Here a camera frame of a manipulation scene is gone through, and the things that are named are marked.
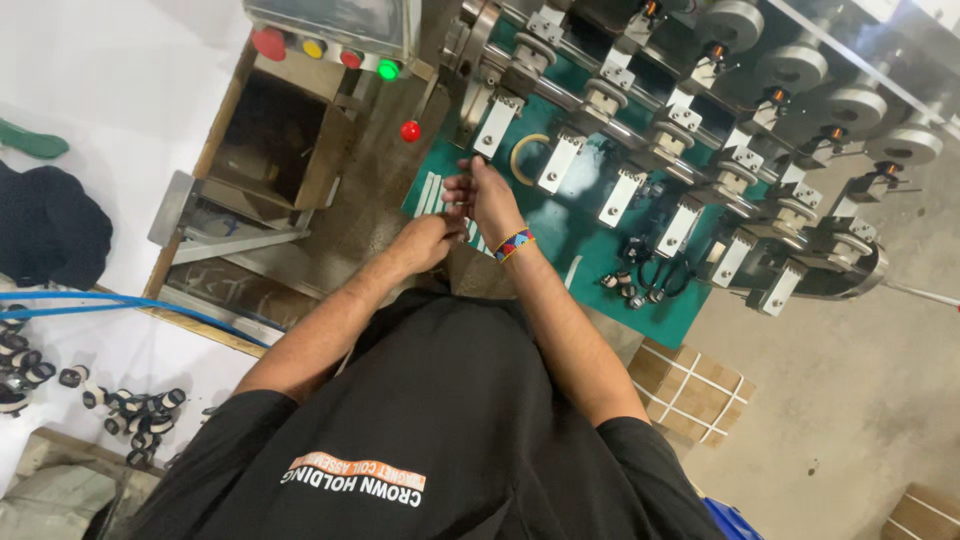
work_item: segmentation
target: black cloth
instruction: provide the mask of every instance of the black cloth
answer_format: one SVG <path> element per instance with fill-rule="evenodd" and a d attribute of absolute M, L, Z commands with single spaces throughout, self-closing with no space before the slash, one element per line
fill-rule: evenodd
<path fill-rule="evenodd" d="M 18 173 L 0 161 L 0 274 L 19 286 L 81 290 L 107 265 L 113 225 L 76 177 L 54 166 Z"/>
<path fill-rule="evenodd" d="M 407 291 L 302 407 L 227 400 L 132 537 L 722 538 L 666 441 L 594 429 L 513 303 Z"/>

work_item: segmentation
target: black-handled scissors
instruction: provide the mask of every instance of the black-handled scissors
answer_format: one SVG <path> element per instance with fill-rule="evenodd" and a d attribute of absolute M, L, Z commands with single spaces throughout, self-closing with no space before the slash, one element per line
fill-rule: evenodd
<path fill-rule="evenodd" d="M 652 264 L 656 265 L 656 269 L 653 271 L 653 279 L 648 282 L 644 274 L 650 274 L 647 268 Z M 656 304 L 664 297 L 674 298 L 684 294 L 694 273 L 690 270 L 689 260 L 683 255 L 673 258 L 653 255 L 640 264 L 636 270 L 636 276 L 640 286 L 647 289 L 647 301 Z"/>

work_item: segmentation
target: hand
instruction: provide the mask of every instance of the hand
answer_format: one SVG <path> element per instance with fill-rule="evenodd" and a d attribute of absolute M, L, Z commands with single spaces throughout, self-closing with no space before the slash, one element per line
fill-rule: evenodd
<path fill-rule="evenodd" d="M 445 213 L 422 215 L 400 231 L 384 256 L 405 279 L 436 266 L 466 237 L 467 223 L 463 217 Z"/>
<path fill-rule="evenodd" d="M 444 202 L 460 203 L 450 207 L 451 216 L 476 221 L 490 249 L 527 226 L 516 207 L 513 191 L 492 165 L 485 164 L 479 156 L 460 160 L 457 165 L 466 172 L 444 179 Z"/>

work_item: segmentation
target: yellow button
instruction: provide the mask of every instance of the yellow button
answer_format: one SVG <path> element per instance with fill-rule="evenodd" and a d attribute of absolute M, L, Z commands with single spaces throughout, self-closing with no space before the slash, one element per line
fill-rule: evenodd
<path fill-rule="evenodd" d="M 303 52 L 307 54 L 310 58 L 315 58 L 317 60 L 324 57 L 324 47 L 323 43 L 317 41 L 316 39 L 305 39 L 303 41 Z"/>

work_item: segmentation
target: black t-shirt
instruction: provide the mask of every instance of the black t-shirt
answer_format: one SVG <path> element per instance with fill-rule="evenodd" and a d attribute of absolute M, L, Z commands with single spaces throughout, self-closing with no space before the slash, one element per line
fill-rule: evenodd
<path fill-rule="evenodd" d="M 407 291 L 303 406 L 227 400 L 132 537 L 722 538 L 666 441 L 594 429 L 514 303 Z"/>

